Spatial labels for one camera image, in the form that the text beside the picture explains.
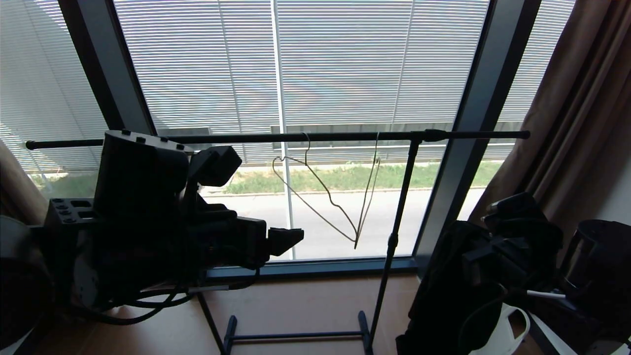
louvered facade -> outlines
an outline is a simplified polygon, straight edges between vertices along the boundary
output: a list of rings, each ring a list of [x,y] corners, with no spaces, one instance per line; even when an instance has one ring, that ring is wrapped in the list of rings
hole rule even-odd
[[[156,128],[269,133],[450,129],[486,15],[486,1],[115,0]],[[543,0],[496,129],[518,129],[572,10]],[[3,0],[0,129],[28,171],[93,171],[98,148],[28,152],[25,140],[98,138],[107,129],[55,0]],[[278,24],[274,46],[273,16]],[[277,77],[274,57],[281,76]],[[283,100],[277,96],[278,86]],[[406,148],[384,142],[398,160]],[[315,147],[313,161],[372,155],[366,142]],[[236,145],[250,165],[280,153]],[[493,142],[502,159],[510,142]],[[303,147],[290,146],[290,153]],[[443,145],[423,145],[438,160]]]

wooden floor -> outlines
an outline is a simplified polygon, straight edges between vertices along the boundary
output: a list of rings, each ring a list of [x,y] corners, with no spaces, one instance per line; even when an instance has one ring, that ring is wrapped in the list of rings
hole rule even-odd
[[[409,322],[408,310],[418,287],[412,275],[392,276],[374,342],[375,355],[396,354],[394,339]],[[230,315],[237,334],[334,332],[359,330],[357,315],[368,323],[377,298],[379,278],[260,283],[244,290],[207,292],[206,299],[223,337]],[[146,310],[121,307],[114,315],[131,318]],[[537,354],[523,344],[518,354]],[[197,299],[167,308],[149,320],[126,327],[81,323],[55,328],[37,354],[219,354]],[[363,354],[360,340],[320,340],[239,344],[234,355]]]

window frame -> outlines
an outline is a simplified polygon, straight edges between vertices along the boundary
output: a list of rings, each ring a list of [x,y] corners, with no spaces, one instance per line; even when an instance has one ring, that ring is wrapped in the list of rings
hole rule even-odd
[[[276,0],[271,1],[272,19],[278,21]],[[459,105],[454,131],[492,131],[517,72],[541,0],[490,0],[473,64]],[[88,81],[110,129],[130,129],[155,135],[113,0],[59,0],[74,46]],[[280,132],[287,132],[283,119],[283,79],[278,33],[274,29],[276,80],[279,91]],[[486,102],[486,107],[476,103]],[[410,256],[397,256],[393,272],[423,275],[438,236],[455,220],[485,153],[487,142],[449,141],[415,247]],[[281,146],[283,155],[287,145]],[[288,227],[293,227],[291,196],[286,191]],[[322,261],[269,263],[261,269],[262,279],[295,279],[330,276],[373,275],[382,272],[385,256]],[[213,280],[251,276],[236,267],[209,270]]]

white handle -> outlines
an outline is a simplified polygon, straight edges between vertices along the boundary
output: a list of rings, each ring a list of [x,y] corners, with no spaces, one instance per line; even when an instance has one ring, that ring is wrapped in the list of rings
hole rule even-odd
[[[500,318],[508,319],[509,315],[513,314],[513,312],[515,311],[520,311],[521,314],[524,316],[524,319],[526,320],[526,328],[524,329],[522,334],[519,334],[515,338],[515,341],[510,346],[510,351],[508,352],[508,354],[512,354],[513,352],[517,350],[517,348],[519,347],[519,344],[521,344],[522,340],[524,340],[524,338],[526,337],[526,334],[528,334],[528,332],[530,331],[530,318],[528,317],[528,314],[521,308],[507,305],[507,307],[504,308],[504,311],[502,312],[502,316]]]

beige curtain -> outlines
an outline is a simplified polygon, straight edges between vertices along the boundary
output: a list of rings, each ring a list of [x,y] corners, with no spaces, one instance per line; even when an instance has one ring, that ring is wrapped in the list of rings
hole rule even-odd
[[[48,203],[0,141],[0,214],[24,224],[43,224]]]
[[[631,101],[631,1],[577,0],[550,59],[516,143],[491,180],[470,221],[517,192],[534,195],[546,216],[563,223],[581,181],[598,163],[612,131],[629,123]],[[631,137],[618,147],[625,155]]]

